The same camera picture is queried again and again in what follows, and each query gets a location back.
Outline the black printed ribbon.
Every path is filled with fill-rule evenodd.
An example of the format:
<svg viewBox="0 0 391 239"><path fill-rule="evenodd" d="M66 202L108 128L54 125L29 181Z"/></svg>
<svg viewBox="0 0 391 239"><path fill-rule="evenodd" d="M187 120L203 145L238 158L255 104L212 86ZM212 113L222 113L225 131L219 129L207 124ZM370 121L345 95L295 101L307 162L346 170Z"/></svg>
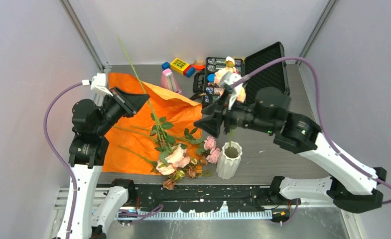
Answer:
<svg viewBox="0 0 391 239"><path fill-rule="evenodd" d="M189 99L192 101L195 101L196 99L202 98L203 96L206 96L206 95L207 95L206 92L197 92L196 94L191 96Z"/></svg>

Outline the peach rose flower stem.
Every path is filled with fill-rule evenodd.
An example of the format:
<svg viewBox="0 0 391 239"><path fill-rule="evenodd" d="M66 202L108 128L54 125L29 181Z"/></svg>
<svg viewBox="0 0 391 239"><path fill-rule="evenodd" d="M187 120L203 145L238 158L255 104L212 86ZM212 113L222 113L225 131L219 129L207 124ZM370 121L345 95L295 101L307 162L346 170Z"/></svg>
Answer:
<svg viewBox="0 0 391 239"><path fill-rule="evenodd" d="M229 110L234 108L243 108L246 93L241 84L237 86L234 85L242 78L236 68L235 59L230 56L226 57L225 66L217 70L214 74L216 78L213 83L215 83L219 88L219 97L223 94L230 96ZM224 129L224 132L230 133L232 130L233 129Z"/></svg>

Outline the orange yellow wrapping paper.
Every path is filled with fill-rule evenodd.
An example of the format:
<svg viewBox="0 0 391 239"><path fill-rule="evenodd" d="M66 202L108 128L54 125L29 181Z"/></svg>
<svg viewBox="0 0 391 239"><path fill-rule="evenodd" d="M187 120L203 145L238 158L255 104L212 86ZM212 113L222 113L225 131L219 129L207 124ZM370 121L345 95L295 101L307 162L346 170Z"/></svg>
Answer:
<svg viewBox="0 0 391 239"><path fill-rule="evenodd" d="M154 175L150 161L157 162L160 152L149 134L155 122L151 113L165 117L173 127L167 130L180 142L184 130L194 129L194 121L199 120L202 105L187 97L147 82L139 82L130 74L109 73L110 87L118 87L128 93L150 95L149 102L132 118L120 119L106 134L109 147L105 156L103 172Z"/></svg>

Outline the orange flower bouquet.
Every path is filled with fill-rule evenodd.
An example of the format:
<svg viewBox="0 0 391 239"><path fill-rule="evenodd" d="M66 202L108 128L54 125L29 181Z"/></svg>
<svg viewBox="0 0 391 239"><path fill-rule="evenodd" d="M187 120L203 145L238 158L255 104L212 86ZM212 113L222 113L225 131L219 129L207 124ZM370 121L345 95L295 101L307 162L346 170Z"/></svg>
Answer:
<svg viewBox="0 0 391 239"><path fill-rule="evenodd" d="M119 148L147 163L150 166L150 173L164 176L163 188L166 190L173 190L184 178L196 179L199 176L210 176L211 173L203 167L218 162L220 149L217 147L216 139L212 136L196 138L195 133L198 130L196 127L192 130L186 128L183 136L179 137L167 132L172 129L172 123L163 122L161 126L165 129L167 138L166 141L160 142L156 132L153 131L155 125L151 129L136 126L132 129L116 127L151 139L154 143L151 152L154 153L155 159L144 156L130 147L119 145Z"/></svg>

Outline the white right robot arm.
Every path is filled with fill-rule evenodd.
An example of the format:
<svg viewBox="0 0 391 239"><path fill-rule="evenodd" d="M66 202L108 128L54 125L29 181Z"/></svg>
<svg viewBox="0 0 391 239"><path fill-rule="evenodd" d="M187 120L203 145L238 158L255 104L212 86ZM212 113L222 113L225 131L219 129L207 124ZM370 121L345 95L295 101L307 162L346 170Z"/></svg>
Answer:
<svg viewBox="0 0 391 239"><path fill-rule="evenodd" d="M315 121L288 110L288 95L266 87L257 92L251 105L239 102L231 105L229 99L224 93L204 108L204 117L194 122L195 127L213 137L228 133L234 126L267 133L281 149L307 158L328 172L321 179L275 176L268 190L271 202L322 200L356 214L382 206L384 196L377 186L385 181L387 171L382 167L367 167L335 144L329 144Z"/></svg>

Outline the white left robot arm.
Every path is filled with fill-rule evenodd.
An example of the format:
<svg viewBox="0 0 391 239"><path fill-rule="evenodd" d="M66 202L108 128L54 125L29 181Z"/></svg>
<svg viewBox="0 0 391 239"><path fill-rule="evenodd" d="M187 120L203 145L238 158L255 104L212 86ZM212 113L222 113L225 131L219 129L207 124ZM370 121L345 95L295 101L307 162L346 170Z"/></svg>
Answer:
<svg viewBox="0 0 391 239"><path fill-rule="evenodd" d="M135 116L148 101L148 94L127 93L118 87L107 88L107 76L95 75L81 86L103 98L97 105L83 99L73 105L72 131L68 160L61 160L70 176L65 214L57 233L59 239L104 239L120 208L136 202L134 182L115 179L101 204L94 209L99 176L109 147L106 133L121 119Z"/></svg>

